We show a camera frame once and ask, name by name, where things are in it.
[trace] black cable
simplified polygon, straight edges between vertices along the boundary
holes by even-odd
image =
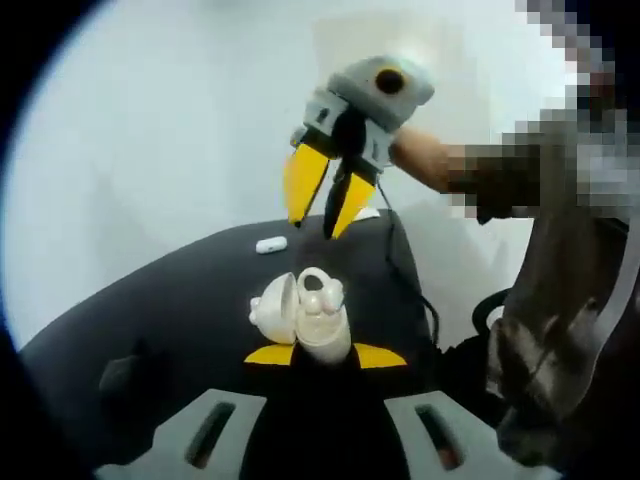
[[[400,268],[395,264],[395,262],[391,258],[391,252],[392,252],[391,247],[392,247],[392,241],[393,241],[393,232],[395,231],[395,228],[396,228],[396,223],[395,223],[395,219],[394,219],[394,216],[393,216],[395,210],[391,206],[391,203],[389,202],[389,199],[387,198],[387,195],[384,193],[382,185],[380,184],[380,180],[378,180],[377,183],[378,183],[378,190],[380,190],[380,194],[382,195],[382,198],[384,199],[384,203],[387,205],[387,209],[389,210],[389,232],[387,234],[387,246],[386,246],[386,252],[385,252],[385,260],[387,261],[387,263],[391,267],[391,270],[396,275],[396,277],[398,277],[398,279],[405,285],[405,287],[409,291],[411,291],[411,293],[413,295],[415,295],[418,298],[418,300],[420,300],[420,302],[431,313],[431,317],[433,319],[433,330],[431,331],[431,342],[433,343],[433,346],[437,348],[438,347],[438,343],[440,341],[440,315],[438,314],[438,311],[435,309],[433,304],[424,295],[422,295],[420,290],[418,290],[415,287],[415,285],[413,285],[413,283],[402,272],[402,270],[400,270]]]
[[[489,336],[489,326],[487,325],[489,315],[491,315],[491,312],[496,308],[504,307],[504,302],[509,296],[510,291],[510,288],[506,288],[489,295],[473,309],[473,313],[471,314],[471,323],[476,329],[476,332],[478,332],[478,335],[481,337]]]

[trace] gray robot part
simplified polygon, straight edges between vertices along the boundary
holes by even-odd
[[[266,399],[209,390],[156,430],[151,449],[128,465],[105,465],[96,474],[104,480],[211,479],[237,480],[249,437]],[[400,436],[411,479],[555,480],[547,467],[523,467],[498,447],[495,431],[442,392],[385,401]],[[230,416],[205,465],[190,462],[212,416],[226,409]],[[446,470],[418,412],[429,409],[459,452],[460,465]]]
[[[385,405],[395,423],[412,479],[451,480],[555,480],[561,475],[548,467],[524,467],[498,447],[495,430],[442,392],[394,398]],[[447,470],[419,412],[429,411],[438,420],[460,457]]]
[[[334,73],[327,88],[389,133],[400,128],[435,91],[423,69],[391,55],[361,60]]]
[[[305,110],[303,123],[306,128],[299,128],[294,132],[291,144],[297,147],[308,128],[318,130],[330,137],[336,120],[348,107],[349,104],[338,95],[327,90],[316,90]],[[365,130],[365,144],[361,158],[380,173],[390,162],[389,147],[393,138],[369,118],[365,120]]]
[[[105,465],[96,474],[105,480],[237,480],[249,436],[265,402],[263,397],[208,390],[158,427],[148,452],[128,465]],[[206,465],[197,468],[189,459],[221,411],[231,415]]]

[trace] white object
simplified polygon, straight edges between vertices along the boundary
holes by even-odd
[[[304,282],[310,276],[320,280],[322,289],[306,289]],[[342,283],[311,267],[298,277],[298,293],[300,308],[295,322],[298,342],[321,363],[341,362],[351,349]]]
[[[285,273],[267,285],[261,297],[251,299],[249,321],[272,342],[292,344],[299,306],[296,279]]]
[[[285,237],[265,238],[256,243],[256,253],[260,255],[280,252],[285,248],[287,248],[287,239]]]
[[[360,220],[367,220],[368,218],[380,218],[380,211],[377,208],[364,207],[358,212],[353,221],[359,222]]]

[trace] white wall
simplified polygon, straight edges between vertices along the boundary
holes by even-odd
[[[314,86],[350,61],[414,56],[436,95],[412,123],[496,141],[562,92],[563,53],[539,30],[512,0],[104,4],[51,62],[15,136],[3,289],[16,344],[176,248],[284,218],[289,135]],[[513,283],[530,222],[480,228],[402,172],[383,182],[443,344],[456,343],[475,303]]]

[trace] black tabletop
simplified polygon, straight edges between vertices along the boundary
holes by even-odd
[[[381,213],[330,241],[323,238],[321,217],[310,217],[299,230],[274,221],[216,233],[75,306],[21,357],[49,412],[91,467],[142,453],[157,425],[209,388],[268,396],[243,363],[269,344],[248,321],[249,300],[289,271],[316,266],[340,279],[353,340],[393,350],[419,377],[431,351],[425,312],[385,261],[389,212]],[[411,250],[395,218],[391,254],[417,286]],[[285,251],[256,254],[258,240],[279,235],[288,239]],[[147,397],[134,420],[122,425],[105,414],[99,385],[109,362],[132,354],[149,360],[141,380]]]

